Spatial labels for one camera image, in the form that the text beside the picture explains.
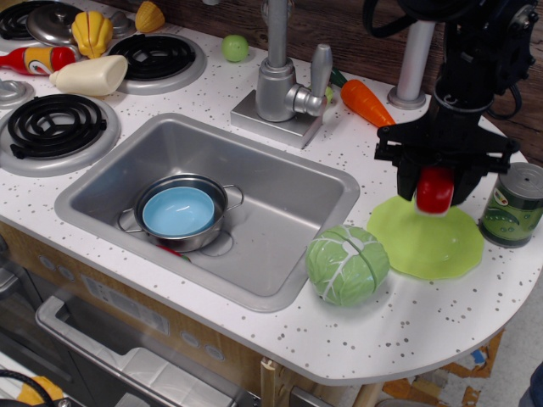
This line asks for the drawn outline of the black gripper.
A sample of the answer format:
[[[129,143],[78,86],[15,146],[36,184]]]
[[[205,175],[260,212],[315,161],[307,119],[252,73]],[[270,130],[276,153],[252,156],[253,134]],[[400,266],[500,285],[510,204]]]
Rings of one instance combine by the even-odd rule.
[[[462,204],[484,173],[504,173],[520,144],[480,125],[486,107],[469,109],[432,97],[419,119],[378,129],[375,158],[397,167],[397,192],[407,201],[423,167],[454,169],[452,206]]]

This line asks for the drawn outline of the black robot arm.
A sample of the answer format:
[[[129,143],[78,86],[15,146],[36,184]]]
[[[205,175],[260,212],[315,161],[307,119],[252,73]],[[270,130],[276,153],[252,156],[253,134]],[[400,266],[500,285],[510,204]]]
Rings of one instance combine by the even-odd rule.
[[[518,81],[535,59],[530,39],[539,19],[535,1],[401,1],[404,16],[372,24],[374,1],[362,20],[371,36],[391,36],[416,22],[445,26],[444,56],[428,111],[419,119],[378,129],[376,159],[397,169],[397,192],[426,215],[463,203],[482,177],[505,174],[517,141],[483,129],[496,95],[511,92],[522,106]]]

